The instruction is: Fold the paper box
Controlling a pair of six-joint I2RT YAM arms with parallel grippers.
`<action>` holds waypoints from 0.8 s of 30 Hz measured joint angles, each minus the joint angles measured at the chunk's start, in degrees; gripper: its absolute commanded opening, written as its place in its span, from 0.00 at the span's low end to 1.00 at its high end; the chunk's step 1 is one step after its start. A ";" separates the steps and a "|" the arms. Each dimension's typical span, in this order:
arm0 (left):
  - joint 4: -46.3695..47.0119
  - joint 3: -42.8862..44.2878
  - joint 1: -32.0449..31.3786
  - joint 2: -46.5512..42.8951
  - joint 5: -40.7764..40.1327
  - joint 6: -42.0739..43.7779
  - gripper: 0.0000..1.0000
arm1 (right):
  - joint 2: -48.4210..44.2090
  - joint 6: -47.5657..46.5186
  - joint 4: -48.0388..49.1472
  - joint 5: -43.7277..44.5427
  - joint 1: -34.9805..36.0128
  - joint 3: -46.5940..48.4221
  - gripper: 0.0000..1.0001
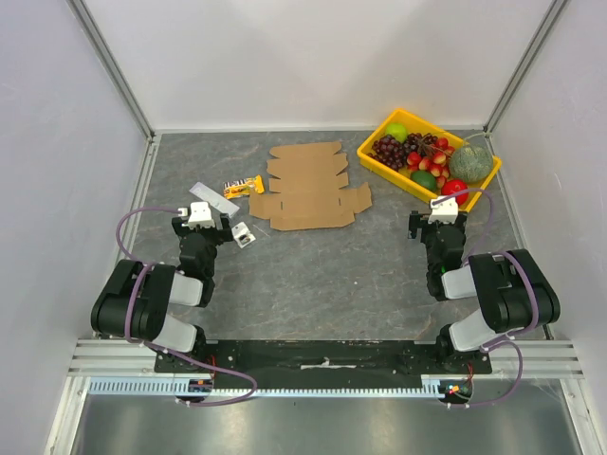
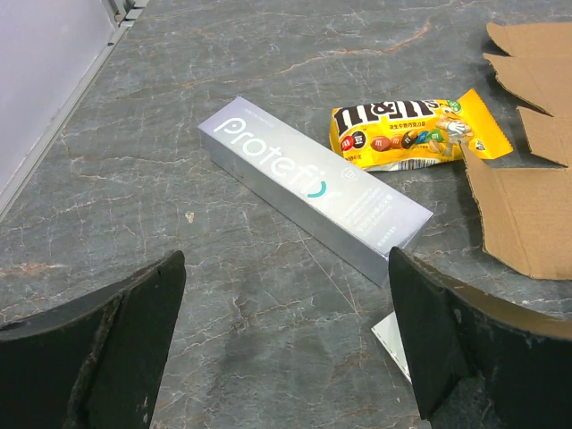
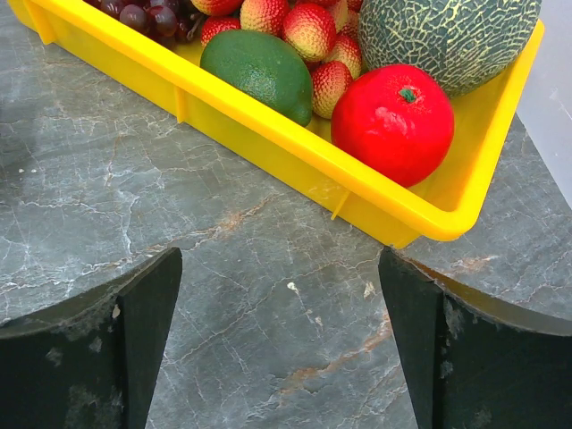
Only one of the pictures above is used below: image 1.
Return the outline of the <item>brown cardboard box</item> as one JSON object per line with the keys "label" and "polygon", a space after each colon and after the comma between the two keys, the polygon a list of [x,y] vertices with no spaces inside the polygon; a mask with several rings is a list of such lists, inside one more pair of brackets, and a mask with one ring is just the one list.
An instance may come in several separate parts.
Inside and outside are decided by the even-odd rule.
{"label": "brown cardboard box", "polygon": [[267,191],[249,197],[249,214],[280,231],[343,228],[372,206],[368,183],[349,185],[341,143],[283,145],[269,151]]}

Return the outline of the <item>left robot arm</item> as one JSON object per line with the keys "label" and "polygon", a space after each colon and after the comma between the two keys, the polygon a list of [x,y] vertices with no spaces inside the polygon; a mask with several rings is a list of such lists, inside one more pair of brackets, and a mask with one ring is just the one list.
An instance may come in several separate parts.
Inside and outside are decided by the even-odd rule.
{"label": "left robot arm", "polygon": [[217,249],[231,242],[230,217],[182,209],[172,219],[179,239],[179,264],[146,266],[122,259],[115,266],[91,311],[92,329],[107,337],[124,337],[175,351],[175,362],[197,373],[208,362],[202,328],[168,313],[170,305],[206,307],[214,290]]}

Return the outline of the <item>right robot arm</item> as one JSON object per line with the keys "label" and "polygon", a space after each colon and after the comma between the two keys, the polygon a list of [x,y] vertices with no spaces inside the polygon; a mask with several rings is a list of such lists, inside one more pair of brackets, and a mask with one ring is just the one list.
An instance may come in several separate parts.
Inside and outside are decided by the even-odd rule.
{"label": "right robot arm", "polygon": [[557,321],[561,304],[551,284],[526,249],[464,257],[467,215],[442,220],[416,210],[408,234],[426,249],[429,294],[438,301],[476,298],[479,308],[443,327],[435,341],[434,361],[456,373],[479,353],[517,335]]}

